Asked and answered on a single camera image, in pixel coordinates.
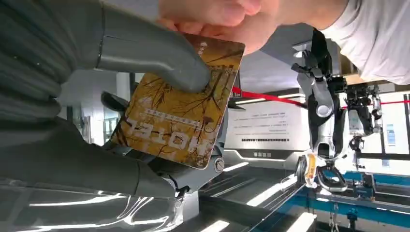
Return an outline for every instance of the robotic hand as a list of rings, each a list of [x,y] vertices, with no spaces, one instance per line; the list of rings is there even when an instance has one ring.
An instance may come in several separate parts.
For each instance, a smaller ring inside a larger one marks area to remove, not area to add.
[[[313,154],[306,155],[299,163],[308,167],[304,176],[308,187],[317,187],[314,183],[317,175],[323,189],[343,192],[347,183],[335,167],[335,161],[344,156],[349,146],[360,152],[364,144],[362,137],[382,131],[379,90],[377,87],[370,89],[366,84],[348,87],[343,77],[333,75],[325,37],[316,29],[311,51],[304,51],[303,57],[304,66],[294,64],[292,69],[299,73],[297,80],[306,94]],[[347,93],[347,110],[340,106],[338,94],[343,92]],[[371,104],[369,95],[372,95],[374,105],[372,113],[367,107]],[[347,114],[349,131],[345,130]],[[353,135],[350,142],[345,139],[347,132]],[[326,177],[325,172],[336,178]]]

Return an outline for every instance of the white shirt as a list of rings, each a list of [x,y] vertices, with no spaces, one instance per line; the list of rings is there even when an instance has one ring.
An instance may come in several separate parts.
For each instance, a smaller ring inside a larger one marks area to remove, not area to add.
[[[322,33],[342,48],[362,79],[410,84],[410,0],[350,0]]]

